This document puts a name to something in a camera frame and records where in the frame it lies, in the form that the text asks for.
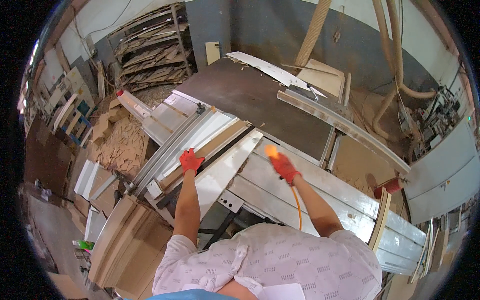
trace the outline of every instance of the white wall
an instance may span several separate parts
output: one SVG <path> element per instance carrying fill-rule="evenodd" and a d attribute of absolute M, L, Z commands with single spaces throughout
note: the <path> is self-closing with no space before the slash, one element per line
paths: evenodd
<path fill-rule="evenodd" d="M 60 65 L 55 49 L 51 49 L 45 53 L 43 60 L 45 61 L 45 68 L 43 68 L 40 74 L 40 80 L 43 81 L 47 89 L 50 90 L 62 75 L 63 68 Z"/>
<path fill-rule="evenodd" d="M 318 0 L 302 0 L 310 3 L 318 3 Z M 386 1 L 382 0 L 385 18 L 391 34 L 390 17 Z M 397 10 L 400 12 L 399 1 L 396 0 Z M 330 9 L 344 12 L 346 15 L 357 19 L 368 26 L 379 30 L 372 0 L 332 0 Z M 410 0 L 403 0 L 404 29 L 402 47 L 415 58 L 438 84 L 450 86 L 458 70 L 458 58 L 451 54 L 436 34 L 430 23 Z M 467 110 L 469 105 L 467 93 L 463 91 L 460 79 L 456 81 L 452 90 L 455 93 L 461 88 L 460 110 Z"/>
<path fill-rule="evenodd" d="M 120 16 L 128 2 L 129 0 L 90 0 L 76 16 L 77 27 L 82 38 L 86 38 L 87 35 L 96 30 L 110 26 Z M 92 33 L 92 40 L 96 43 L 131 19 L 175 2 L 182 1 L 132 0 L 125 12 L 118 21 L 115 22 L 114 26 Z M 83 46 L 74 22 L 70 23 L 60 37 L 60 42 L 69 64 L 72 64 L 80 56 L 82 56 L 84 60 L 88 59 L 88 54 L 85 50 L 85 48 L 87 48 L 86 42 Z"/>

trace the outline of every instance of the hand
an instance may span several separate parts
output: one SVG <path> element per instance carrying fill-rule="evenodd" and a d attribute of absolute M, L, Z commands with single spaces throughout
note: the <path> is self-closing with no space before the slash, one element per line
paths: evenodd
<path fill-rule="evenodd" d="M 293 186 L 293 179 L 296 175 L 301 176 L 301 173 L 295 169 L 288 157 L 286 157 L 283 153 L 278 153 L 278 158 L 270 157 L 270 161 L 272 162 L 275 171 L 280 174 L 280 176 L 285 179 L 290 186 Z"/>
<path fill-rule="evenodd" d="M 197 175 L 197 170 L 204 161 L 205 157 L 197 158 L 195 156 L 193 148 L 190 148 L 189 151 L 185 150 L 185 152 L 183 152 L 183 154 L 180 156 L 180 163 L 183 167 L 183 175 L 185 176 L 185 172 L 187 170 L 194 170 L 195 175 Z"/>

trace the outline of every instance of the metal shelving rack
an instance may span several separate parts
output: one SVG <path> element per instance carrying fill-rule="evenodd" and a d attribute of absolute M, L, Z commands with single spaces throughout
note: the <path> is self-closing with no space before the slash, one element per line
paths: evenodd
<path fill-rule="evenodd" d="M 193 73 L 192 42 L 184 3 L 146 13 L 108 35 L 121 67 L 120 82 L 130 91 L 182 83 Z"/>

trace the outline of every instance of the shirt sleeve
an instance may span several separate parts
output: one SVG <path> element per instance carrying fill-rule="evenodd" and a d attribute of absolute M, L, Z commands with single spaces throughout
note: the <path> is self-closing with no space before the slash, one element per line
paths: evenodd
<path fill-rule="evenodd" d="M 167 243 L 167 248 L 165 249 L 165 256 L 163 257 L 160 265 L 156 270 L 153 290 L 155 290 L 156 284 L 161 279 L 163 273 L 167 268 L 177 263 L 183 257 L 190 255 L 196 251 L 197 247 L 186 236 L 180 234 L 172 236 L 170 241 L 168 241 Z"/>
<path fill-rule="evenodd" d="M 372 290 L 366 297 L 366 299 L 373 299 L 381 289 L 383 277 L 382 268 L 375 253 L 350 230 L 336 231 L 332 233 L 330 238 L 343 245 L 350 252 L 351 259 L 361 264 L 362 268 L 369 271 L 371 278 L 375 279 L 376 284 L 371 285 Z"/>

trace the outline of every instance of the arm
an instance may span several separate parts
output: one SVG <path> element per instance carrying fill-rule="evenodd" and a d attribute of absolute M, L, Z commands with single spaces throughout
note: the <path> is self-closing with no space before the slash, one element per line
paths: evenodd
<path fill-rule="evenodd" d="M 292 165 L 290 160 L 283 154 L 278 153 L 277 158 L 270 157 L 272 165 L 282 178 L 290 186 L 295 186 L 299 191 L 305 206 L 307 207 L 310 220 L 322 237 L 329 237 L 335 231 L 343 229 L 335 211 L 325 200 L 317 194 L 312 187 L 303 179 L 301 173 Z"/>
<path fill-rule="evenodd" d="M 343 229 L 335 211 L 317 194 L 300 174 L 293 178 L 293 185 L 307 207 L 312 224 L 322 237 L 330 237 L 335 231 Z"/>
<path fill-rule="evenodd" d="M 175 208 L 173 235 L 183 235 L 191 240 L 194 245 L 197 244 L 198 228 L 200 227 L 200 204 L 195 187 L 195 175 L 197 175 L 197 170 L 204 160 L 204 157 L 196 158 L 193 148 L 185 151 L 180 157 L 184 179 Z"/>

